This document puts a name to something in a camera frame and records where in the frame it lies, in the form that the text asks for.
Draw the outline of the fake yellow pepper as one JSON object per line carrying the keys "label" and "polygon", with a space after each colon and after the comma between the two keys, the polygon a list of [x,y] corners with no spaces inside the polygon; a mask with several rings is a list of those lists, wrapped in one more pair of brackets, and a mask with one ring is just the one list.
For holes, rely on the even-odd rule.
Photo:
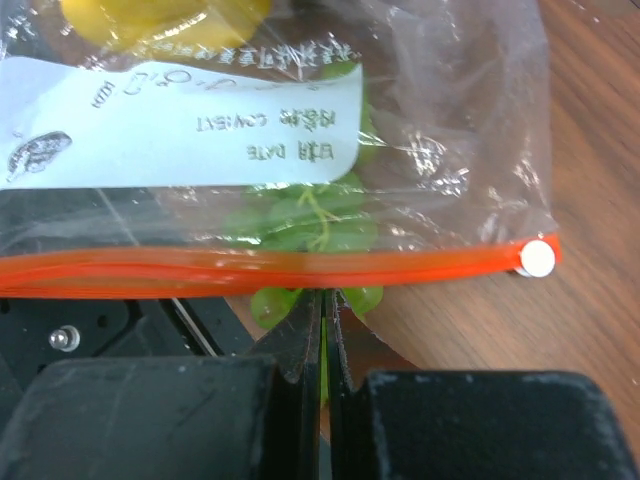
{"label": "fake yellow pepper", "polygon": [[207,49],[237,47],[267,18],[273,3],[255,1],[62,1],[75,32],[97,46],[128,50],[162,42]]}

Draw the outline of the clear zip top bag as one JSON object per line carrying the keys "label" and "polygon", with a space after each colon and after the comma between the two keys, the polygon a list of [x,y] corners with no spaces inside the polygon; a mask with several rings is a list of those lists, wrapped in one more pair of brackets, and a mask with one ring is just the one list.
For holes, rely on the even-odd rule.
{"label": "clear zip top bag", "polygon": [[[66,244],[8,255],[18,298],[238,294],[263,287],[387,286],[514,271],[560,259],[551,214],[549,45],[535,1],[271,1],[251,38],[207,49],[97,46],[62,1],[1,5],[1,194],[147,189],[141,240],[108,242],[74,213],[27,228]],[[323,67],[354,62],[319,80]],[[360,100],[379,146],[356,165]],[[335,112],[313,131],[285,109]],[[307,142],[332,159],[302,160]],[[327,184],[351,169],[379,228],[366,252],[239,248],[226,232],[254,186]]]}

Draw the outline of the fake green grapes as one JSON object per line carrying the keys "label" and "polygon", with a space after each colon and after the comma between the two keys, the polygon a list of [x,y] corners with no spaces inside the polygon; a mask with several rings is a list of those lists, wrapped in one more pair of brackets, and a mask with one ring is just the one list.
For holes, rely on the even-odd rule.
{"label": "fake green grapes", "polygon": [[[334,63],[322,68],[319,80],[336,80],[360,65]],[[372,159],[379,146],[367,98],[366,74],[358,87],[360,121],[356,165]],[[285,109],[280,122],[289,127],[313,131],[334,126],[335,112],[321,109]],[[303,143],[299,157],[312,161],[332,159],[329,147],[319,142]],[[368,200],[361,178],[352,168],[341,178],[327,184],[289,184],[254,186],[246,190],[248,206],[230,214],[226,232],[239,248],[299,253],[366,252],[377,240],[378,224],[364,210]],[[383,287],[339,287],[356,316],[366,323],[365,315],[383,298]],[[301,288],[264,287],[250,300],[253,320],[269,330],[293,309]]]}

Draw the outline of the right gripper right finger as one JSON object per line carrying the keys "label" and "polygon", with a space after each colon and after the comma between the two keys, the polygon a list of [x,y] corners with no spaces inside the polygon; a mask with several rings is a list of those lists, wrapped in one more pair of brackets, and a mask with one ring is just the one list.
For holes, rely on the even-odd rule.
{"label": "right gripper right finger", "polygon": [[337,479],[635,479],[606,395],[569,371],[420,370],[325,297]]}

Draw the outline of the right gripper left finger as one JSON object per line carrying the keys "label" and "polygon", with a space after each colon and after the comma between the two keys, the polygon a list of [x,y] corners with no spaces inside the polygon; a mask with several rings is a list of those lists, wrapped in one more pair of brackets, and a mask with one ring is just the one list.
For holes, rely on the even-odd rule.
{"label": "right gripper left finger", "polygon": [[322,296],[246,354],[57,362],[1,438],[5,479],[315,479]]}

